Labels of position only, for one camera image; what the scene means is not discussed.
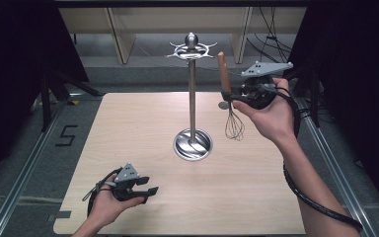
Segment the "floor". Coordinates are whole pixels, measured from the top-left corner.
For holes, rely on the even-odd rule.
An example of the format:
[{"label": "floor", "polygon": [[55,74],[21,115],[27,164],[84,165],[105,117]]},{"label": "floor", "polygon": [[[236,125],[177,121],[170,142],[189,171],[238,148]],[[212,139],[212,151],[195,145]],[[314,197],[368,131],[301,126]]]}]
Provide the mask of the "floor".
[{"label": "floor", "polygon": [[[184,43],[184,37],[138,35],[131,56],[124,65],[117,62],[111,36],[78,35],[76,47],[89,76],[89,84],[99,91],[185,91],[188,88],[187,63],[166,57],[174,52],[169,43]],[[249,39],[257,48],[262,48],[257,37],[265,40],[265,36],[261,35],[252,35]],[[295,35],[278,38],[290,46]],[[236,64],[226,35],[199,35],[199,41],[204,44],[217,42],[210,54],[225,53],[232,82],[238,82],[240,73],[255,61],[269,62],[247,44],[243,63]],[[266,46],[264,51],[283,61],[275,48]],[[220,91],[216,59],[200,59],[196,66],[197,90]],[[183,75],[182,80],[168,81],[171,74],[177,73]],[[54,218],[101,102],[101,98],[89,96],[73,87],[69,87],[69,92],[72,98],[68,103],[52,99],[53,123],[47,132],[41,132],[42,111],[38,98],[13,145],[13,152],[0,164],[0,236],[57,236],[52,231]],[[308,107],[307,97],[299,100],[304,108]],[[321,106],[320,127],[315,127],[304,115],[299,142],[342,205],[352,215],[358,211],[357,216],[367,218],[362,236],[379,236],[379,194],[365,170],[354,164],[356,157],[353,151],[325,110],[324,103]],[[70,145],[63,134],[73,137]]]}]

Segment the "metal stand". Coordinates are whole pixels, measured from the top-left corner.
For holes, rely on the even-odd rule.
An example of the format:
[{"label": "metal stand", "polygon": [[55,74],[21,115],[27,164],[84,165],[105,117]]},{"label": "metal stand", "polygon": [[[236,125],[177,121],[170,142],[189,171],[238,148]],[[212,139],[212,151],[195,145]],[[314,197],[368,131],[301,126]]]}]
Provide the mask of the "metal stand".
[{"label": "metal stand", "polygon": [[174,45],[174,54],[177,58],[187,60],[189,63],[189,129],[184,129],[175,137],[174,149],[183,159],[197,161],[209,155],[212,149],[211,137],[203,130],[195,128],[195,61],[208,55],[209,48],[213,45],[198,43],[198,37],[189,33],[186,43]]}]

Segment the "decorative top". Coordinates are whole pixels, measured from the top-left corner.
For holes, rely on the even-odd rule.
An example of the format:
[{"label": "decorative top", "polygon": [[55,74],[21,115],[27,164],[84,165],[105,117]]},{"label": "decorative top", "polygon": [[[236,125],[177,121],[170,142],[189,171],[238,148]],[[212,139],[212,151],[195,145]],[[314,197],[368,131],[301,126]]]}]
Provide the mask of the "decorative top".
[{"label": "decorative top", "polygon": [[181,45],[175,45],[170,42],[170,44],[175,47],[175,51],[174,54],[168,55],[167,57],[175,56],[184,60],[195,60],[202,57],[213,57],[208,53],[212,46],[217,45],[217,43],[212,45],[198,43],[198,36],[194,33],[189,33],[185,38],[185,42],[185,44]]}]

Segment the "metal pole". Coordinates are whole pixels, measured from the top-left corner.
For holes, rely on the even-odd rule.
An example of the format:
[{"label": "metal pole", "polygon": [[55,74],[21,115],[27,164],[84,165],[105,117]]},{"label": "metal pole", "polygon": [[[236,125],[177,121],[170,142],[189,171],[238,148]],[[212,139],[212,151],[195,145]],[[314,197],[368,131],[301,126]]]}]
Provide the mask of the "metal pole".
[{"label": "metal pole", "polygon": [[189,60],[189,128],[191,144],[195,140],[195,59]]}]

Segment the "wooden tabletop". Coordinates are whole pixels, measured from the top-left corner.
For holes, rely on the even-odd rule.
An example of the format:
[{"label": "wooden tabletop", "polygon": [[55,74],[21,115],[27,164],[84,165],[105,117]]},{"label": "wooden tabletop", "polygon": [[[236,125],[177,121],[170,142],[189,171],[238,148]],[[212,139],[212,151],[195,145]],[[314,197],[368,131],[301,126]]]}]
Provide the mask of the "wooden tabletop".
[{"label": "wooden tabletop", "polygon": [[159,187],[146,204],[128,209],[100,234],[260,235],[304,234],[296,196],[282,174],[282,157],[252,122],[242,141],[224,128],[220,93],[196,93],[196,127],[212,138],[200,161],[180,158],[175,136],[190,127],[189,93],[106,94],[95,117],[60,211],[57,234],[72,234],[86,219],[82,197],[97,181],[130,162],[148,184]]}]

